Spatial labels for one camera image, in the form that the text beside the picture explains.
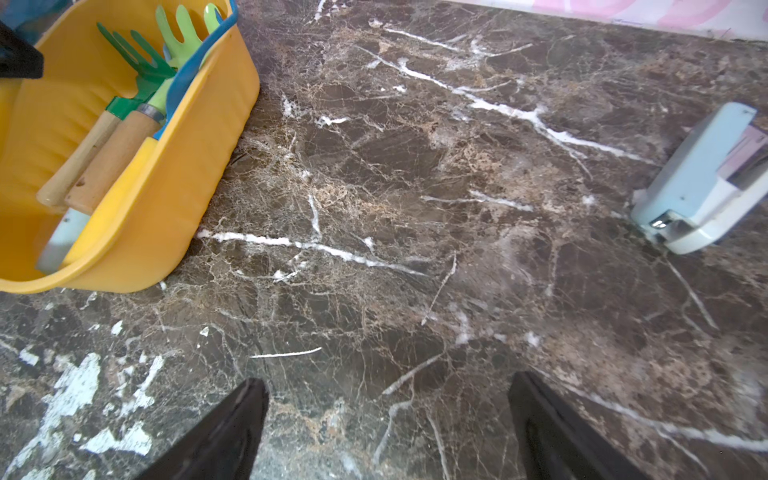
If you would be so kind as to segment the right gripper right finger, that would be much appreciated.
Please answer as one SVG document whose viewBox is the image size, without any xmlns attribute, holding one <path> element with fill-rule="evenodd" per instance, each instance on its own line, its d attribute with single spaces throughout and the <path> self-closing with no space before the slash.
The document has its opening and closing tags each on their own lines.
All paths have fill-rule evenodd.
<svg viewBox="0 0 768 480">
<path fill-rule="evenodd" d="M 508 400 L 527 478 L 646 477 L 536 373 L 516 372 Z"/>
</svg>

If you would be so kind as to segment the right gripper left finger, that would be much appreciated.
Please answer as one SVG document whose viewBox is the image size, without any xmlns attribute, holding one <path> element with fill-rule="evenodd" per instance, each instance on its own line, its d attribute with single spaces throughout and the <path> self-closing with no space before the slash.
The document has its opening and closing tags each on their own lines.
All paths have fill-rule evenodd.
<svg viewBox="0 0 768 480">
<path fill-rule="evenodd" d="M 269 393 L 258 378 L 244 380 L 140 479 L 248 479 L 262 438 Z"/>
</svg>

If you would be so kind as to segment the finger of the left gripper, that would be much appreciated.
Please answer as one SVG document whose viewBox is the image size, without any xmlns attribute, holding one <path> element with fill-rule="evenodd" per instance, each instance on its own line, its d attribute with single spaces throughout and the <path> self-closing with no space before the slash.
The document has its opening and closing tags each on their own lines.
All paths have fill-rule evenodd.
<svg viewBox="0 0 768 480">
<path fill-rule="evenodd" d="M 0 77 L 40 79 L 43 73 L 43 54 L 10 27 L 1 23 Z"/>
</svg>

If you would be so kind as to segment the light green rake wooden handle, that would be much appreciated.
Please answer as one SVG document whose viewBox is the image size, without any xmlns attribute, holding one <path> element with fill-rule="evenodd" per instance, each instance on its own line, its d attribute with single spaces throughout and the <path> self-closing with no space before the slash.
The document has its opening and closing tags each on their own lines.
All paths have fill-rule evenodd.
<svg viewBox="0 0 768 480">
<path fill-rule="evenodd" d="M 174 75 L 165 79 L 149 99 L 135 107 L 117 126 L 106 144 L 97 152 L 81 177 L 73 184 L 65 197 L 65 203 L 73 212 L 91 215 L 106 193 L 130 164 L 132 158 L 148 137 L 158 139 L 169 122 L 174 108 L 168 105 L 168 95 L 181 95 L 181 81 L 193 79 L 195 69 L 186 64 L 193 58 L 202 60 L 205 55 L 189 11 L 183 5 L 176 9 L 176 23 L 182 35 L 178 40 L 171 31 L 165 10 L 156 10 L 156 20 L 170 54 Z"/>
</svg>

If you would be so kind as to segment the yellow plastic storage box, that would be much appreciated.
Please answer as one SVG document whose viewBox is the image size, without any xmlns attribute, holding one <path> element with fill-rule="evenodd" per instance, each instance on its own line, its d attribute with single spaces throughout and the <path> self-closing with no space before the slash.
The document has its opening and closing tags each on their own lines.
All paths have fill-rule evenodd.
<svg viewBox="0 0 768 480">
<path fill-rule="evenodd" d="M 160 140 L 148 137 L 49 275 L 37 259 L 64 216 L 36 200 L 136 72 L 97 24 L 164 46 L 156 10 L 174 1 L 79 1 L 37 41 L 40 79 L 1 83 L 1 288 L 130 293 L 182 260 L 258 98 L 257 69 L 238 25 L 209 51 Z"/>
</svg>

